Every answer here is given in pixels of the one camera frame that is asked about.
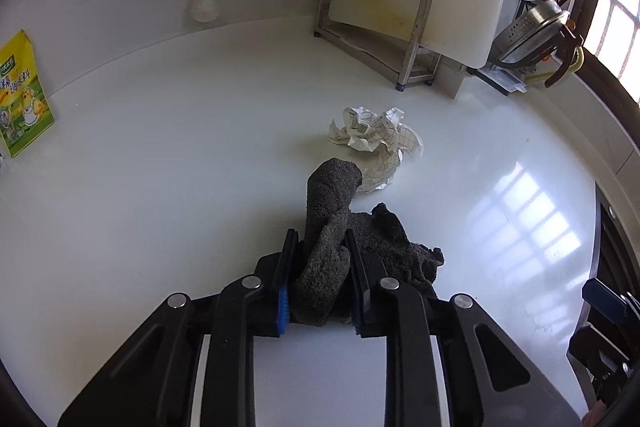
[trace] white countertop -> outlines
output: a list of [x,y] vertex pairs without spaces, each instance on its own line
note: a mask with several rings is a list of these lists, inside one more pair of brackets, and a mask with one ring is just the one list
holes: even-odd
[[[593,255],[594,179],[523,98],[480,80],[404,93],[310,32],[309,18],[156,44],[51,97],[56,124],[0,171],[0,358],[49,425],[159,303],[252,272],[302,234],[306,179],[355,158],[332,118],[398,106],[423,158],[357,195],[441,247],[436,291],[474,296],[578,411],[566,359]],[[257,339],[257,426],[382,425],[385,341],[292,327]]]

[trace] crumpled paper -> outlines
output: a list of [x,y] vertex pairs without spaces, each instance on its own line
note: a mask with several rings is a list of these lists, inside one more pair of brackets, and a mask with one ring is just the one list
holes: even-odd
[[420,156],[424,144],[409,126],[400,123],[404,112],[394,107],[382,116],[364,107],[347,107],[342,112],[344,127],[338,129],[335,120],[329,126],[328,140],[348,145],[357,151],[377,152],[378,161],[362,173],[360,192],[385,188],[394,177],[405,154]]

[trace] gray fuzzy cloth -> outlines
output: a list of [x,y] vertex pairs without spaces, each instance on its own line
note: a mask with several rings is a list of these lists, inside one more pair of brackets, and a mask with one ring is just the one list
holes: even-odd
[[360,169],[338,158],[327,160],[309,177],[302,259],[290,286],[291,311],[300,323],[322,326],[329,317],[348,321],[351,298],[343,285],[351,256],[341,245],[347,229],[353,229],[363,257],[380,257],[391,277],[435,297],[431,283],[444,263],[440,248],[410,243],[398,216],[384,203],[370,214],[352,213],[349,204],[361,184]]

